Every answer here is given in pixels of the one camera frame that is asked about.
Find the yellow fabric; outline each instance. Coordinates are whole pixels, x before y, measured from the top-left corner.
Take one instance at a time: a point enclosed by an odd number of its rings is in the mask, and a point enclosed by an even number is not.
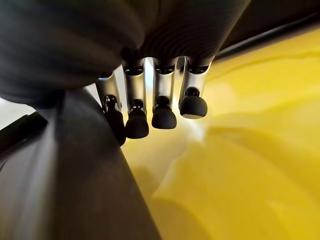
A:
[[[176,100],[176,129],[123,146],[164,240],[320,239],[319,39],[213,64],[205,118],[178,117]]]

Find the black rubber cap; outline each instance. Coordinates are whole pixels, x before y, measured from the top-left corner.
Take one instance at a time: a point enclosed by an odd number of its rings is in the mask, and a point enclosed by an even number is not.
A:
[[[106,120],[114,133],[119,145],[122,146],[126,142],[124,117],[121,112],[111,109],[105,114]]]
[[[148,134],[149,126],[146,114],[139,108],[132,110],[125,125],[126,137],[129,139],[142,139]]]
[[[206,101],[199,96],[186,96],[179,108],[181,116],[186,119],[200,119],[208,112]]]
[[[152,126],[155,129],[174,129],[177,126],[177,118],[168,105],[159,105],[155,108]]]

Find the black rubber fingertip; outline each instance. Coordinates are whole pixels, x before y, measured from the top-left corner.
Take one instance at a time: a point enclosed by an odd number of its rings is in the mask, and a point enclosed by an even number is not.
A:
[[[208,112],[206,101],[199,96],[186,96],[179,108],[181,116],[186,119],[200,119]]]
[[[142,139],[148,136],[149,125],[147,116],[141,109],[134,109],[129,114],[125,125],[125,135],[129,139]]]
[[[152,126],[155,129],[174,129],[177,126],[177,118],[168,105],[160,105],[155,108]]]

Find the black strip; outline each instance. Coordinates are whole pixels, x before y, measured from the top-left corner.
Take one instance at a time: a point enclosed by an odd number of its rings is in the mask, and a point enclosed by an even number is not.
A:
[[[24,115],[0,130],[0,155],[24,139],[45,129],[45,120],[38,112]]]
[[[249,48],[261,45],[276,38],[280,38],[283,35],[288,35],[298,30],[305,29],[317,23],[320,23],[320,11],[229,46],[221,50],[216,56],[215,60],[231,57],[235,54],[239,54],[242,51],[247,51]]]
[[[320,11],[320,0],[251,0],[221,49]]]

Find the yellow surface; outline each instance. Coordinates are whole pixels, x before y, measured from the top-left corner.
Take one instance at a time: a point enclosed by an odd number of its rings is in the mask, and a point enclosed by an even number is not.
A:
[[[319,39],[311,29],[213,64],[207,117],[127,141],[164,240],[320,239]]]

